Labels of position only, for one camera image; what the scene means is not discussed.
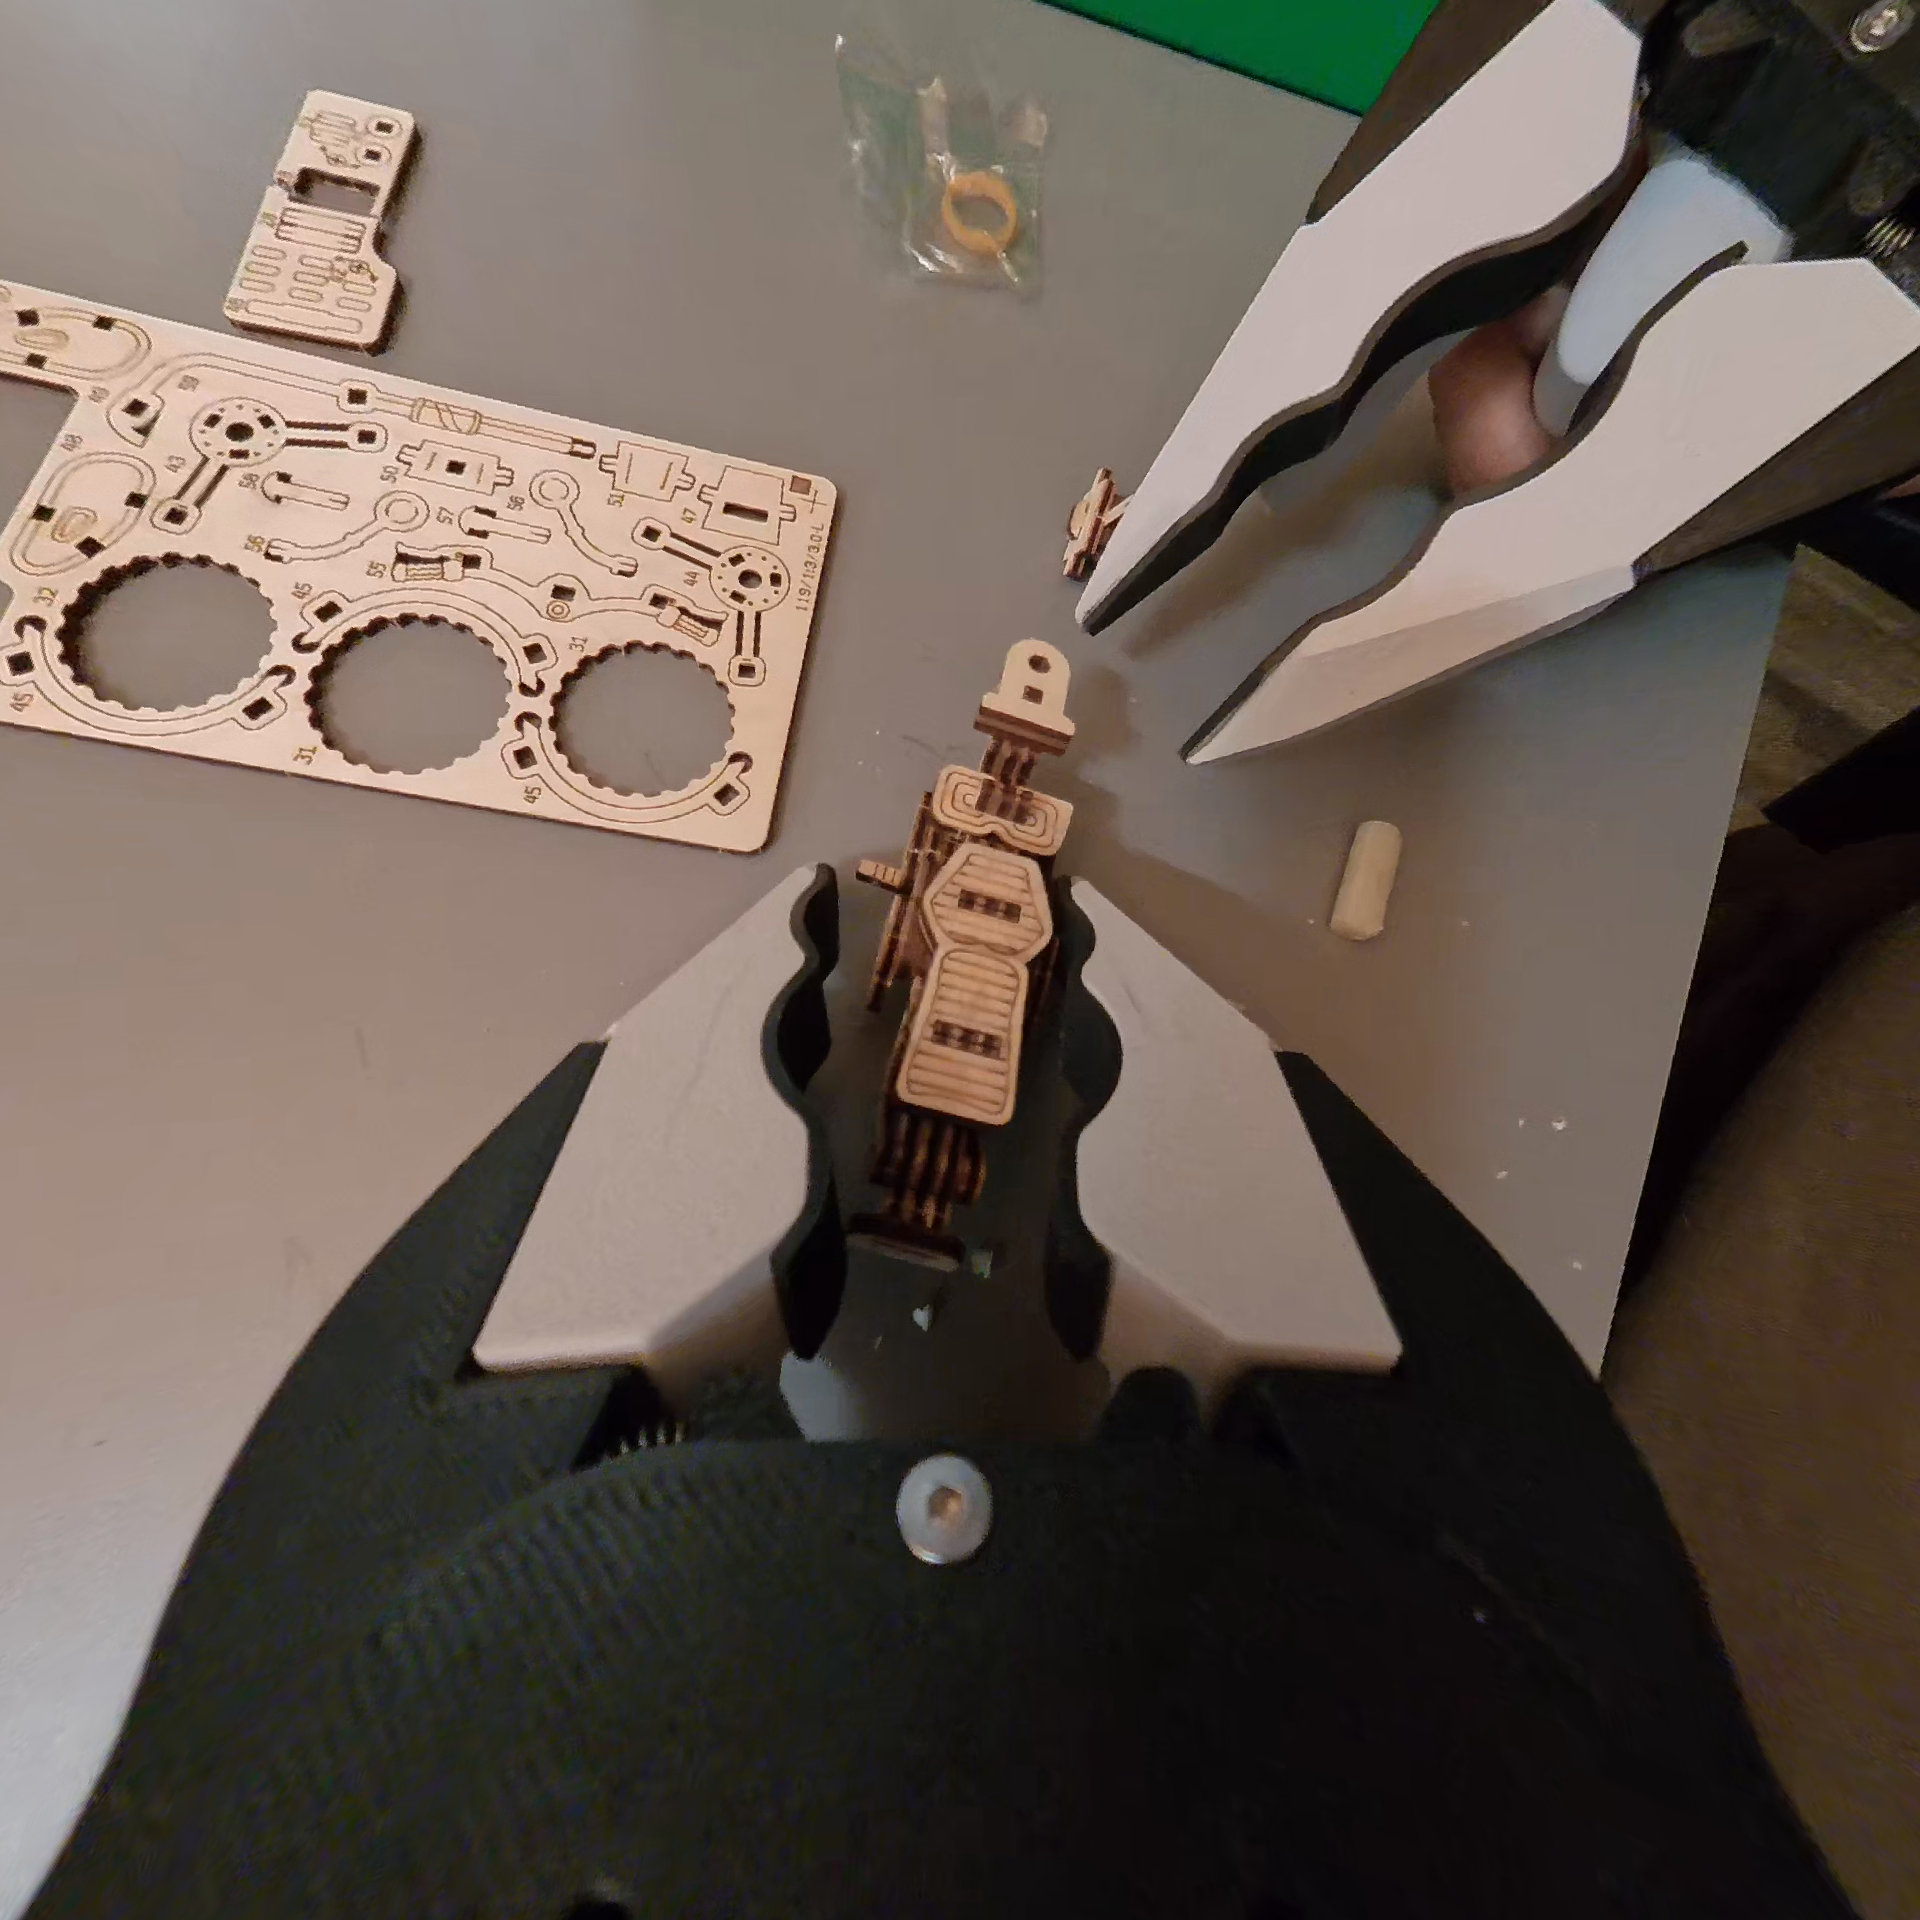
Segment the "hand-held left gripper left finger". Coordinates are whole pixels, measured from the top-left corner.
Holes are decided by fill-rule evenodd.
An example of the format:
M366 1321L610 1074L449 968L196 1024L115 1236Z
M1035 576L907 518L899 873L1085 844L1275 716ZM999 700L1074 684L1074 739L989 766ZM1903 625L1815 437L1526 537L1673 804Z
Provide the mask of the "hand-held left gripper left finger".
M491 1373L814 1358L847 1248L809 1080L833 1035L833 867L802 867L605 1034L474 1346Z

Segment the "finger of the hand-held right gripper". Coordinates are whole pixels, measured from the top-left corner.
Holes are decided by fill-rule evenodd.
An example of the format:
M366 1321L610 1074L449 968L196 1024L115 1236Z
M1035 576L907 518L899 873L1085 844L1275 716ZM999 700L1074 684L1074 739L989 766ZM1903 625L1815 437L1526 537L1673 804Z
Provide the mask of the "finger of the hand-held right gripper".
M1417 350L1553 285L1625 192L1646 5L1444 3L1132 493L1076 609L1101 633L1310 462Z
M1646 576L1882 484L1916 444L1916 299L1862 256L1723 262L1642 324L1553 450L1462 496L1181 748L1225 762L1573 628Z

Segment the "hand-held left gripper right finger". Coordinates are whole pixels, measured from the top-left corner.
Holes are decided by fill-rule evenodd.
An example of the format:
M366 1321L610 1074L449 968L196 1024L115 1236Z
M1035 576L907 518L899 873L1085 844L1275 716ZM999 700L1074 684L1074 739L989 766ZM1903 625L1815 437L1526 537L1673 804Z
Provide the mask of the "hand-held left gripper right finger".
M1269 1035L1087 881L1061 891L1047 1318L1108 1376L1383 1376L1402 1334Z

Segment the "small wooden gear assembly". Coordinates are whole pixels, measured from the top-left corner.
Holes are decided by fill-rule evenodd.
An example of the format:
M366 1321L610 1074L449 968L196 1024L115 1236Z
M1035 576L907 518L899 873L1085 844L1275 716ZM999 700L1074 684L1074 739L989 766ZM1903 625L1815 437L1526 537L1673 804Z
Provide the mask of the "small wooden gear assembly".
M1097 466L1087 489L1074 501L1066 528L1063 576L1083 584L1127 514L1129 496L1119 489L1110 466Z

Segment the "wooden motorcycle model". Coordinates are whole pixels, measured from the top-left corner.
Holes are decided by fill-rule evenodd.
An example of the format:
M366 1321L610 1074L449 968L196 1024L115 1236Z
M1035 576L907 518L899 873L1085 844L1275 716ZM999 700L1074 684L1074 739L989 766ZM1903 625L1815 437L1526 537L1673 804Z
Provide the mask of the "wooden motorcycle model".
M1035 788L1035 766L1073 745L1070 678L1050 643L1010 648L977 708L979 766L941 768L899 865L858 867L892 899L866 1006L878 1013L899 982L907 995L870 1156L878 1208L847 1232L940 1274L966 1259L954 1214L981 1195L986 1133L1017 1113L1023 1041L1058 950L1050 881L1073 804Z

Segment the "grey desk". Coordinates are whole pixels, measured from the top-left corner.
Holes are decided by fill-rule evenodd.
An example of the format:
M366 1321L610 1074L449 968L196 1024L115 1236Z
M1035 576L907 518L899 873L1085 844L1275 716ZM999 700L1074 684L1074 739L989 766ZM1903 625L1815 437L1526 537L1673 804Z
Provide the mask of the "grey desk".
M923 278L876 229L851 29L1041 99L1035 294ZM823 473L833 563L761 856L4 732L4 1916L324 1312L780 875L892 856L1023 636L1073 653L1067 872L1310 1051L1598 1361L1785 594L1749 547L1181 766L1426 525L1423 395L1076 633L1073 499L1135 483L1348 120L1054 8L4 5L4 278L219 326L310 86L420 125L372 372ZM1348 944L1367 820L1404 852Z

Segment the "person's right hand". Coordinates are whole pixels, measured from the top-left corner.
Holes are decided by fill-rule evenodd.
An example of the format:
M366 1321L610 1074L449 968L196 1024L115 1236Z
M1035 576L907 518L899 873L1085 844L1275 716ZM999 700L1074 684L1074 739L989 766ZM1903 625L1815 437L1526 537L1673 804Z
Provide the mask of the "person's right hand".
M1430 422L1452 499L1524 473L1556 450L1535 413L1545 337L1524 315L1476 326L1429 371Z

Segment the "green panel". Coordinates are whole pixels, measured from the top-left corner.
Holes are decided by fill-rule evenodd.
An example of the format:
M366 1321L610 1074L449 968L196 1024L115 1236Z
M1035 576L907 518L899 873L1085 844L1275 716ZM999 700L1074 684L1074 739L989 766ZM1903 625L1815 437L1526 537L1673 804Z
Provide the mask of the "green panel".
M1057 3L1061 12L1343 112L1367 112L1435 3Z

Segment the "small cream wax cylinder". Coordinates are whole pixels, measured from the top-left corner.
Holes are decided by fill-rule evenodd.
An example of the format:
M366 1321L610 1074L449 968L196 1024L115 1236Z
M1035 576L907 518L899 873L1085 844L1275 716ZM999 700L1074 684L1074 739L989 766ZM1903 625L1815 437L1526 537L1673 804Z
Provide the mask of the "small cream wax cylinder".
M1370 944L1386 933L1402 852L1402 827L1386 820L1367 820L1355 827L1329 913L1329 931L1337 940Z

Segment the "clear plastic bag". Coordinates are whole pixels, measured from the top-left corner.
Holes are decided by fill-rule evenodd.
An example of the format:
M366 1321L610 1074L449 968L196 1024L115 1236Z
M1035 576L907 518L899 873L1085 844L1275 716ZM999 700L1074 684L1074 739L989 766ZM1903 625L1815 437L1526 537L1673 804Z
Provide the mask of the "clear plastic bag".
M834 77L855 192L902 262L929 281L1030 298L1043 278L1050 115L959 54L909 54L876 29L841 33ZM940 219L950 173L997 170L1021 208L1007 256L969 256Z

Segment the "large wooden puzzle sheet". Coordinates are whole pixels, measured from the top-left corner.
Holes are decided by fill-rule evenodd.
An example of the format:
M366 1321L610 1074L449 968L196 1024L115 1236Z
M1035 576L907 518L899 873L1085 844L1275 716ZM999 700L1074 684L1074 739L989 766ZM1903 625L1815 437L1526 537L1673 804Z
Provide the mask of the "large wooden puzzle sheet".
M356 784L692 849L772 834L833 540L818 473L487 400L113 304L4 285L4 378L70 400L4 518L4 725ZM81 633L135 576L247 584L271 643L167 708L90 685ZM331 745L321 688L350 648L438 622L487 649L485 745L415 776ZM585 672L649 651L727 694L727 745L653 795L561 745Z

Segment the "person's brown clothing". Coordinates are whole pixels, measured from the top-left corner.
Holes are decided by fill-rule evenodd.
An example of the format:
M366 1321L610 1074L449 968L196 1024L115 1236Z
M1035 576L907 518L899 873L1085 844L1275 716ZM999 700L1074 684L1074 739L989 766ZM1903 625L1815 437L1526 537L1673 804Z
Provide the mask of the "person's brown clothing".
M1918 918L1852 949L1697 1165L1606 1390L1862 1916L1918 1916Z

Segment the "small wooden puzzle sheet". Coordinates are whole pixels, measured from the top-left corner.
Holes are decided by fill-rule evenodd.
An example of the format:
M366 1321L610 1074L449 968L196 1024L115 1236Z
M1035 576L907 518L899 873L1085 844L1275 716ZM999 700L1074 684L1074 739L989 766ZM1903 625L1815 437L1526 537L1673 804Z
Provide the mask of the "small wooden puzzle sheet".
M230 324L374 353L401 299L381 234L415 158L415 120L308 90L230 277Z

